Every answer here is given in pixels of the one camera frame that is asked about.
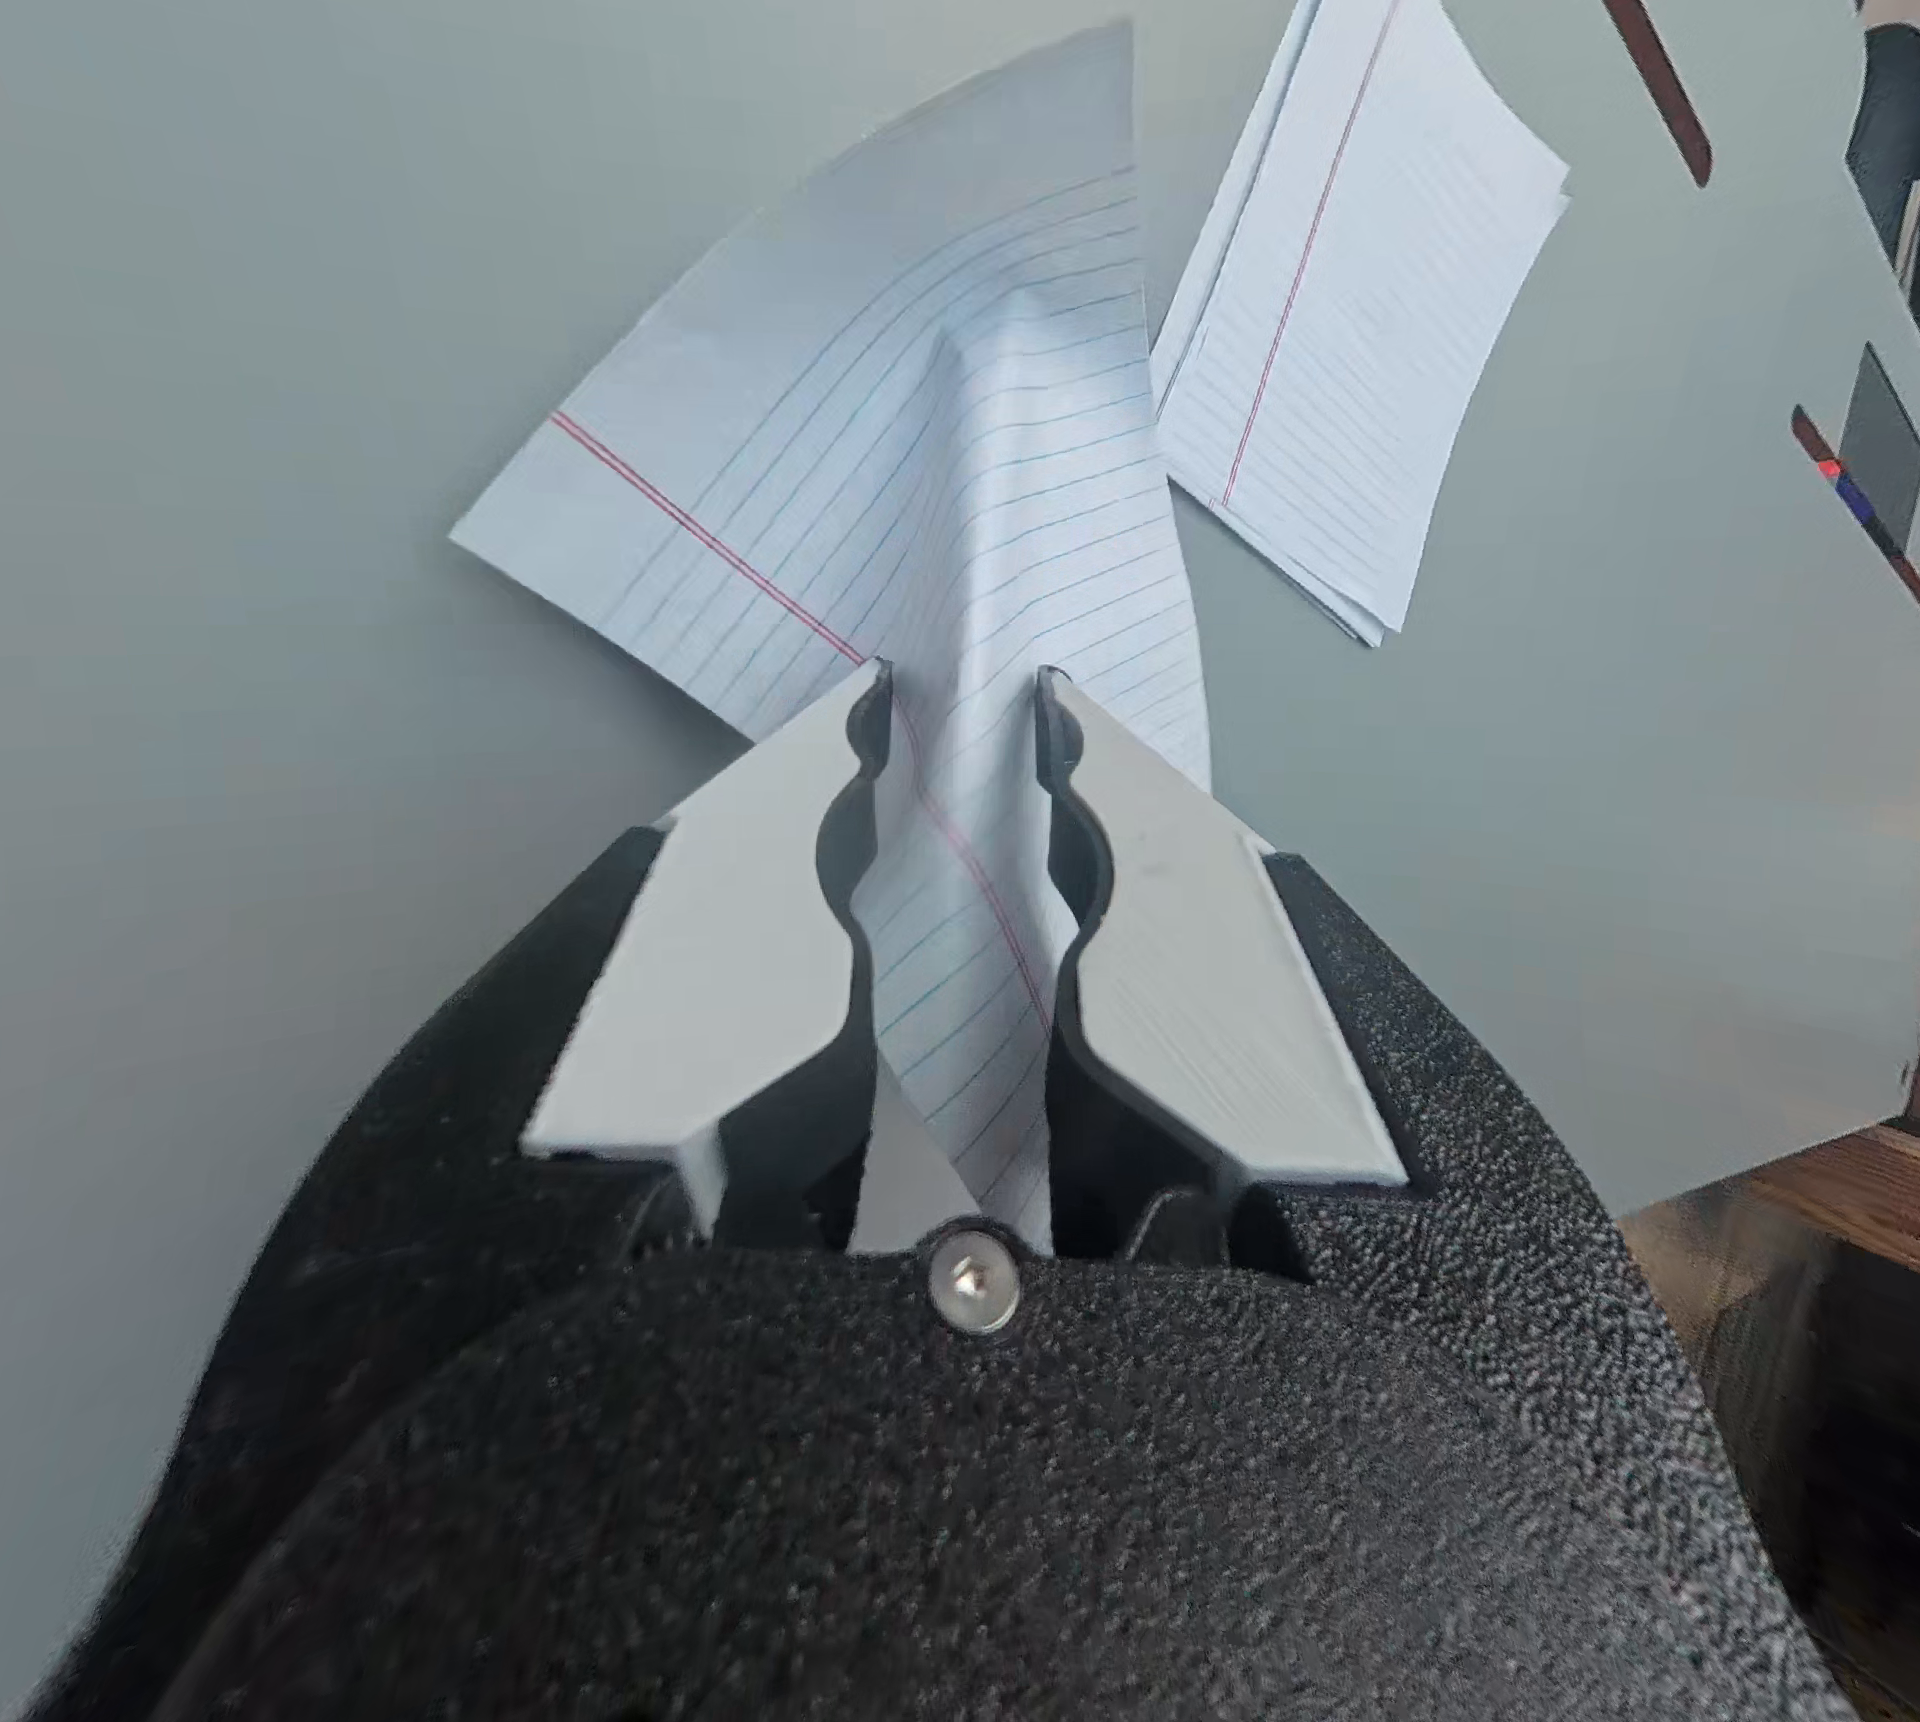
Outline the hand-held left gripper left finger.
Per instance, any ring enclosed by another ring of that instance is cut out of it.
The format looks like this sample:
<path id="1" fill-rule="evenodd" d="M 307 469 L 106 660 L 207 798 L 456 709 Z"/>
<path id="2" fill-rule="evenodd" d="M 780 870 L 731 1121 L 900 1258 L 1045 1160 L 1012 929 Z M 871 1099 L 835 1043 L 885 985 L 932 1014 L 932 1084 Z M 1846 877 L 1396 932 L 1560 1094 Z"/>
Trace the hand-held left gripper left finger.
<path id="1" fill-rule="evenodd" d="M 702 1237 L 852 1237 L 879 1094 L 852 894 L 891 751 L 866 660 L 661 818 L 527 1159 L 667 1165 Z"/>

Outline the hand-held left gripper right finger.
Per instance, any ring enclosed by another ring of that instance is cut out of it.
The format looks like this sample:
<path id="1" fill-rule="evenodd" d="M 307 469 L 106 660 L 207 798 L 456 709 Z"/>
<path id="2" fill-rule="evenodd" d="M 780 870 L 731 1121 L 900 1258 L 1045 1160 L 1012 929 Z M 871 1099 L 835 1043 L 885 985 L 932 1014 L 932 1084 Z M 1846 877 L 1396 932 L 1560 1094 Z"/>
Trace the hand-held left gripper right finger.
<path id="1" fill-rule="evenodd" d="M 1076 914 L 1055 1027 L 1100 1109 L 1051 1109 L 1058 1190 L 1116 1186 L 1144 1132 L 1179 1174 L 1405 1190 L 1410 1169 L 1246 822 L 1062 669 L 1039 672 L 1049 871 Z"/>

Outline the lined paper sheet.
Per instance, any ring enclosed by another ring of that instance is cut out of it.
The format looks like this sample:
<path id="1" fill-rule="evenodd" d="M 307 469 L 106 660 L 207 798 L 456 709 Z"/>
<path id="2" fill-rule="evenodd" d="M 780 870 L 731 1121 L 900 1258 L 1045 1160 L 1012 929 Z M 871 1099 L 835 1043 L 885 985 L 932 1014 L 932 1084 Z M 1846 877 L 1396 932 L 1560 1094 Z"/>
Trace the lined paper sheet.
<path id="1" fill-rule="evenodd" d="M 1039 672 L 1213 786 L 1147 364 L 1134 26 L 940 93 L 712 245 L 452 540 L 750 743 L 892 666 L 855 898 L 879 1051 L 983 1214 L 1051 1252 L 1075 922 Z"/>

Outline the stack of lined paper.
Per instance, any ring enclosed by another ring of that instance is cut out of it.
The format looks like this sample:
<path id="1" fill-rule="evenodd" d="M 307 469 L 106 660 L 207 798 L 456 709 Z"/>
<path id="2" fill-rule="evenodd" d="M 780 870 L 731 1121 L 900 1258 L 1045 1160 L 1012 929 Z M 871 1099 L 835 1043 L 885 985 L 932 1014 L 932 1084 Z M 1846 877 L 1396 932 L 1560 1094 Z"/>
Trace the stack of lined paper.
<path id="1" fill-rule="evenodd" d="M 1569 166 L 1443 0 L 1297 0 L 1150 353 L 1167 472 L 1363 646 Z"/>

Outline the grey desk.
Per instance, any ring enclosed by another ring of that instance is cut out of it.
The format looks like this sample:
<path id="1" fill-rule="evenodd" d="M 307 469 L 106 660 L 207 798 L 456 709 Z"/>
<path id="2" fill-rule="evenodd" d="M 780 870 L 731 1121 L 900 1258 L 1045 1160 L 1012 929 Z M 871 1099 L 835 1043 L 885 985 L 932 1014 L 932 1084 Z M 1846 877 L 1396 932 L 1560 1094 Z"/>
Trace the grey desk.
<path id="1" fill-rule="evenodd" d="M 1296 0 L 3 0 L 3 1717 L 110 1582 L 294 1184 L 735 730 L 449 529 L 736 221 L 1138 27 L 1158 323 Z M 1405 631 L 1185 495 L 1216 784 L 1628 1211 L 1894 1109 L 1917 604 L 1821 483 L 1917 330 L 1853 0 L 1446 0 L 1569 162 Z"/>

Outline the wooden post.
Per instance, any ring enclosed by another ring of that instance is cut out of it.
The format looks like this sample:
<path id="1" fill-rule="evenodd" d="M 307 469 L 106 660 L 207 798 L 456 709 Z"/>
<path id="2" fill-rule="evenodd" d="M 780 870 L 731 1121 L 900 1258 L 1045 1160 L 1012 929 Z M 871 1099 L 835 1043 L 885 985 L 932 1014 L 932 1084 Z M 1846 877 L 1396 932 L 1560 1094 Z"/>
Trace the wooden post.
<path id="1" fill-rule="evenodd" d="M 1917 1121 L 1621 1217 L 1791 1604 L 1868 1720 L 1917 1717 Z"/>

